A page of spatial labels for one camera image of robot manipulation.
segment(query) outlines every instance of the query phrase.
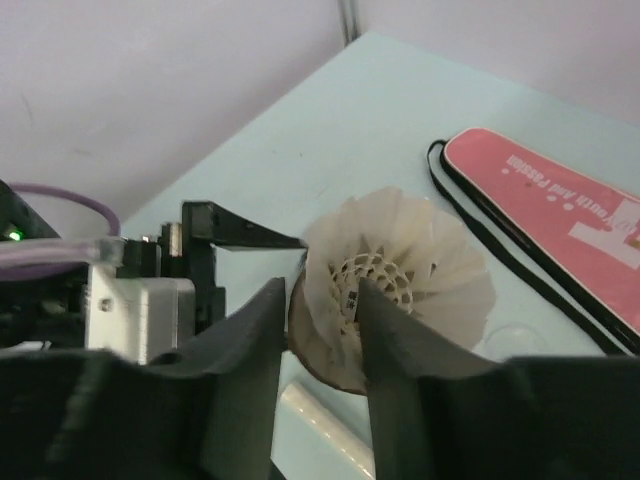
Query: black strap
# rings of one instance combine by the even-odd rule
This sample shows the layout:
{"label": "black strap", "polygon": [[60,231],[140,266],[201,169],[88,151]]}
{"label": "black strap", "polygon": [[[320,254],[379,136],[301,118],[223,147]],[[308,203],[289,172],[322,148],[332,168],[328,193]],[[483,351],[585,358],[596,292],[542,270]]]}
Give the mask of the black strap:
{"label": "black strap", "polygon": [[[591,320],[589,320],[578,309],[571,305],[571,303],[569,303],[562,295],[560,295],[556,290],[549,286],[548,283],[534,274],[531,270],[529,270],[529,268],[520,263],[519,260],[511,255],[509,250],[507,250],[507,248],[505,248],[505,246],[500,243],[500,240],[498,240],[485,225],[483,225],[479,220],[469,214],[464,209],[464,207],[460,205],[460,203],[454,198],[451,192],[446,189],[446,187],[433,172],[433,168],[431,167],[431,154],[433,153],[433,150],[437,147],[442,147],[444,152],[444,146],[446,145],[446,143],[447,142],[445,140],[436,140],[429,146],[426,155],[429,174],[431,175],[431,179],[433,180],[433,183],[438,192],[440,192],[440,194],[444,198],[446,198],[447,201],[453,206],[453,208],[458,213],[460,218],[462,218],[469,230],[471,230],[471,232],[478,238],[478,240],[480,240],[482,244],[493,254],[493,256],[500,260],[500,262],[505,267],[515,273],[522,281],[533,288],[542,298],[558,308],[576,325],[584,330],[584,332],[589,335],[591,339],[593,339],[593,341],[602,349],[605,354],[625,354],[625,351],[616,343],[614,343],[604,332],[602,332],[602,330],[594,325]],[[447,165],[444,154],[440,155],[440,162],[443,168],[445,168],[445,171],[450,170],[450,167],[448,169],[446,168]],[[477,204],[476,199],[471,198],[471,200]]]}

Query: white feather shuttlecock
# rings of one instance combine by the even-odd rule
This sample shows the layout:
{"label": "white feather shuttlecock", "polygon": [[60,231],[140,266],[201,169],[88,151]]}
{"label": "white feather shuttlecock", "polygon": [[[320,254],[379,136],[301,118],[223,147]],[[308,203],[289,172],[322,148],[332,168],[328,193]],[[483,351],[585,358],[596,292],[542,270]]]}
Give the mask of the white feather shuttlecock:
{"label": "white feather shuttlecock", "polygon": [[470,349],[482,338],[495,303],[484,255],[469,243],[466,227],[429,200],[383,188],[320,217],[304,239],[309,248],[292,295],[289,338],[324,383],[364,393],[355,322],[363,277],[460,346]]}

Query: transparent tube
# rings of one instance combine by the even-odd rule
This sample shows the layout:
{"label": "transparent tube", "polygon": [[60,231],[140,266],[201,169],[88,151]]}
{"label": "transparent tube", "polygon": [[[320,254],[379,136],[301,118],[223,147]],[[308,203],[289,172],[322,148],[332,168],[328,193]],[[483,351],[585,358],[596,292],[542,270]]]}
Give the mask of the transparent tube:
{"label": "transparent tube", "polygon": [[77,262],[120,266],[125,242],[120,237],[0,242],[0,269]]}

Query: metal pole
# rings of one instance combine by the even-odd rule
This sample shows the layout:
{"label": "metal pole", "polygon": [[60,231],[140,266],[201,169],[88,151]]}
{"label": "metal pole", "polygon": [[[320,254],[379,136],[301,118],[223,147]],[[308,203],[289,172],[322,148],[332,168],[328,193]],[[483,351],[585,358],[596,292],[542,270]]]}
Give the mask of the metal pole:
{"label": "metal pole", "polygon": [[359,0],[338,0],[345,46],[361,35]]}

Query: white wall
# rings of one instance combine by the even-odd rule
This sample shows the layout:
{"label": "white wall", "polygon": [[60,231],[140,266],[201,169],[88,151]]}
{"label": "white wall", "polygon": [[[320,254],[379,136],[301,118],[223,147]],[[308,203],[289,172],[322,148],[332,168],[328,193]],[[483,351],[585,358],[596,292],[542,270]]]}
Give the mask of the white wall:
{"label": "white wall", "polygon": [[0,179],[126,217],[341,49],[336,0],[3,0]]}
{"label": "white wall", "polygon": [[365,31],[640,125],[637,0],[360,0],[360,10]]}

